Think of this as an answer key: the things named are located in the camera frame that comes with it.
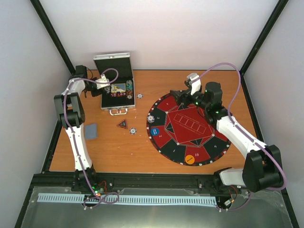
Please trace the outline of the poker chip stack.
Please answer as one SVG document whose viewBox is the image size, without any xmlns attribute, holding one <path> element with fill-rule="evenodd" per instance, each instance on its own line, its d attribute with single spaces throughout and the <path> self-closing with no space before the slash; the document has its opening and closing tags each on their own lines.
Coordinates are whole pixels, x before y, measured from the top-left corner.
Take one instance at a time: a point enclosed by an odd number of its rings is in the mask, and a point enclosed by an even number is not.
<svg viewBox="0 0 304 228">
<path fill-rule="evenodd" d="M 154 116 L 153 115 L 148 115 L 147 116 L 147 121 L 148 121 L 148 123 L 154 123 L 154 121 L 155 121 Z"/>
</svg>

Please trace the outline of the blue small blind button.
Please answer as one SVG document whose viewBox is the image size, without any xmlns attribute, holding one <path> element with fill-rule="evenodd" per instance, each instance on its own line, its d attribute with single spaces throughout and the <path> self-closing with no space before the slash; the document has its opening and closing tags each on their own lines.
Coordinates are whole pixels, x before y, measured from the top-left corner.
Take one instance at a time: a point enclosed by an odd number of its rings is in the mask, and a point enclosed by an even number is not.
<svg viewBox="0 0 304 228">
<path fill-rule="evenodd" d="M 157 127 L 154 127 L 154 128 L 152 128 L 152 129 L 150 130 L 150 134 L 151 134 L 152 136 L 157 136 L 157 135 L 160 134 L 160 130 L 159 130 Z"/>
</svg>

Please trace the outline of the orange big blind button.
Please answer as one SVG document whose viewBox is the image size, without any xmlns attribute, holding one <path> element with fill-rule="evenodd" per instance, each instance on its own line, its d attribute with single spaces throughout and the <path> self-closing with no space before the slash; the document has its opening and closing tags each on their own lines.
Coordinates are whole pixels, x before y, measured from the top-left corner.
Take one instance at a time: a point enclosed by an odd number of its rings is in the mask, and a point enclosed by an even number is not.
<svg viewBox="0 0 304 228">
<path fill-rule="evenodd" d="M 195 162 L 195 157 L 193 155 L 186 155 L 185 162 L 192 165 Z"/>
</svg>

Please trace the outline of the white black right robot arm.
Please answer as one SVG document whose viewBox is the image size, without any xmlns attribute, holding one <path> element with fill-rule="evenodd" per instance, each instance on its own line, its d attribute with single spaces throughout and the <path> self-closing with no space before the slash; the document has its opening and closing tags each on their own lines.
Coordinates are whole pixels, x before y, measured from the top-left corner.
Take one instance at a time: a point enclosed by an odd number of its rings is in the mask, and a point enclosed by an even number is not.
<svg viewBox="0 0 304 228">
<path fill-rule="evenodd" d="M 219 171 L 221 185 L 246 187 L 251 192 L 286 188 L 279 148 L 266 145 L 237 122 L 222 105 L 223 92 L 219 83 L 206 83 L 204 91 L 201 85 L 191 83 L 187 90 L 171 90 L 170 94 L 178 105 L 194 104 L 202 108 L 207 123 L 227 137 L 245 158 L 242 169 L 227 168 Z"/>
</svg>

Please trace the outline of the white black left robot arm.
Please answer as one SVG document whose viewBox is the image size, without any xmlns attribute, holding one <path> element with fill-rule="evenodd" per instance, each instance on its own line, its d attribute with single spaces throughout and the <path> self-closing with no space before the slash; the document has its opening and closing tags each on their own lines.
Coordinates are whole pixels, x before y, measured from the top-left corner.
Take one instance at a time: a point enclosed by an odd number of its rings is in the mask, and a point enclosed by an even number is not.
<svg viewBox="0 0 304 228">
<path fill-rule="evenodd" d="M 87 75 L 87 67 L 78 65 L 75 73 L 69 78 L 66 89 L 54 96 L 57 119 L 65 129 L 72 148 L 75 162 L 74 183 L 77 186 L 83 185 L 88 191 L 98 188 L 99 179 L 86 146 L 84 127 L 86 118 L 80 95 L 84 91 L 99 95 L 107 85 L 108 80 L 104 75 L 100 79 L 90 79 Z"/>
</svg>

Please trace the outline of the left poker chip row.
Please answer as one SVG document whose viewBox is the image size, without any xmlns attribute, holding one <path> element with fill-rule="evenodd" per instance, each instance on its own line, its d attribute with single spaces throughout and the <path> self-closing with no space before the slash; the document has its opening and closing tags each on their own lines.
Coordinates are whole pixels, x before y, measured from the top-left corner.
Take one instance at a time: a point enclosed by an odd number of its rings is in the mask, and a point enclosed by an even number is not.
<svg viewBox="0 0 304 228">
<path fill-rule="evenodd" d="M 103 89 L 104 89 L 104 94 L 106 94 L 106 95 L 110 95 L 111 94 L 111 87 L 110 86 L 106 86 Z"/>
</svg>

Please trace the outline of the poker chip row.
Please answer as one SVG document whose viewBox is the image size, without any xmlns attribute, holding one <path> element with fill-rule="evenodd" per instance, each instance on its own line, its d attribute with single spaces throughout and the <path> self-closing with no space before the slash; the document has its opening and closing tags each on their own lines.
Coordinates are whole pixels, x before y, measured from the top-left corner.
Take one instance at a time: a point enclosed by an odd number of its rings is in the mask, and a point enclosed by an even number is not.
<svg viewBox="0 0 304 228">
<path fill-rule="evenodd" d="M 110 86 L 106 86 L 103 89 L 104 89 L 104 94 L 106 94 L 106 95 L 110 95 L 111 94 L 111 87 Z"/>
<path fill-rule="evenodd" d="M 133 82 L 131 80 L 126 81 L 126 97 L 128 99 L 133 98 Z"/>
</svg>

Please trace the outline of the boxed playing card deck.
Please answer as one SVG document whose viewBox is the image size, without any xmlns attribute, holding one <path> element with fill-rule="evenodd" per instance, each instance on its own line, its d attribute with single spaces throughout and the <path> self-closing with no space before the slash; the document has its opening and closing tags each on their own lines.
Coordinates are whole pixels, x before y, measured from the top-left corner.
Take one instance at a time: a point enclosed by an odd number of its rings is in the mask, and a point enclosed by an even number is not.
<svg viewBox="0 0 304 228">
<path fill-rule="evenodd" d="M 125 93 L 126 92 L 126 84 L 125 83 L 118 83 L 118 84 L 111 84 L 111 93 Z"/>
</svg>

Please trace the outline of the aluminium poker chip case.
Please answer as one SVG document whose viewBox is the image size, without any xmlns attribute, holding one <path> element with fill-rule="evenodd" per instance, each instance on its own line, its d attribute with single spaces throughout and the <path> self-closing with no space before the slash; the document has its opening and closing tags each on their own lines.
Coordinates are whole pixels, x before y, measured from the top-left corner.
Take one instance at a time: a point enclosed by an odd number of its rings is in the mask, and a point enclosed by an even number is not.
<svg viewBox="0 0 304 228">
<path fill-rule="evenodd" d="M 102 88 L 101 110 L 108 111 L 111 116 L 126 115 L 129 109 L 135 108 L 135 85 L 131 55 L 129 52 L 96 55 L 95 66 L 100 75 L 105 75 L 111 84 L 125 83 L 127 80 L 133 82 L 133 98 L 112 97 L 104 94 Z"/>
</svg>

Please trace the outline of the red dice row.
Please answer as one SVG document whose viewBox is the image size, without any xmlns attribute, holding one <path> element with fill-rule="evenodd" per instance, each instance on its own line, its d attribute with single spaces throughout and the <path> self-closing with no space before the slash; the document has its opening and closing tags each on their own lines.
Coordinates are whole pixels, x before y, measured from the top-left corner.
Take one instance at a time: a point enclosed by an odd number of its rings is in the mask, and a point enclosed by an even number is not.
<svg viewBox="0 0 304 228">
<path fill-rule="evenodd" d="M 124 97 L 126 96 L 126 93 L 111 93 L 112 97 Z"/>
</svg>

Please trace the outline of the round red black poker mat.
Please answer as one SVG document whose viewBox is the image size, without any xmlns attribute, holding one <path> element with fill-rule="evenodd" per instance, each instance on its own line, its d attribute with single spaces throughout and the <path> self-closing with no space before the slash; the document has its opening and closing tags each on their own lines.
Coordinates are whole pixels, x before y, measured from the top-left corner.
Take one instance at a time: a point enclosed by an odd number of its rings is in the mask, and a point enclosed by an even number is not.
<svg viewBox="0 0 304 228">
<path fill-rule="evenodd" d="M 194 104 L 177 106 L 171 94 L 159 98 L 148 113 L 154 116 L 154 123 L 146 122 L 148 137 L 158 153 L 187 166 L 211 164 L 225 155 L 231 142 L 206 122 L 203 111 Z M 154 127 L 160 130 L 157 136 L 150 134 Z M 186 155 L 195 157 L 192 165 L 185 162 Z"/>
</svg>

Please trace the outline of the right poker chip row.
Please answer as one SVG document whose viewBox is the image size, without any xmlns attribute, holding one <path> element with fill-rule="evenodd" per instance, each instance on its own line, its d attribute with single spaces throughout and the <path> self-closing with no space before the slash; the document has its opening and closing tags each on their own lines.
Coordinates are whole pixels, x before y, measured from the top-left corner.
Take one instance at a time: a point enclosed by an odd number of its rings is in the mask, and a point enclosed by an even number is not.
<svg viewBox="0 0 304 228">
<path fill-rule="evenodd" d="M 128 99 L 133 98 L 133 82 L 131 80 L 126 81 L 126 97 Z"/>
</svg>

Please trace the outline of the grey card deck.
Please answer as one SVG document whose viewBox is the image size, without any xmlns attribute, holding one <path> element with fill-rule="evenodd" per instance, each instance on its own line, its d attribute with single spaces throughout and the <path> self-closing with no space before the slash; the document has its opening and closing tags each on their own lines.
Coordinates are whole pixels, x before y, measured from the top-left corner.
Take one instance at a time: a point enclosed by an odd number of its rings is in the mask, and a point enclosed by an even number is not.
<svg viewBox="0 0 304 228">
<path fill-rule="evenodd" d="M 85 125 L 84 130 L 85 130 L 85 139 L 93 140 L 93 139 L 96 139 L 98 137 L 97 124 L 96 123 Z"/>
</svg>

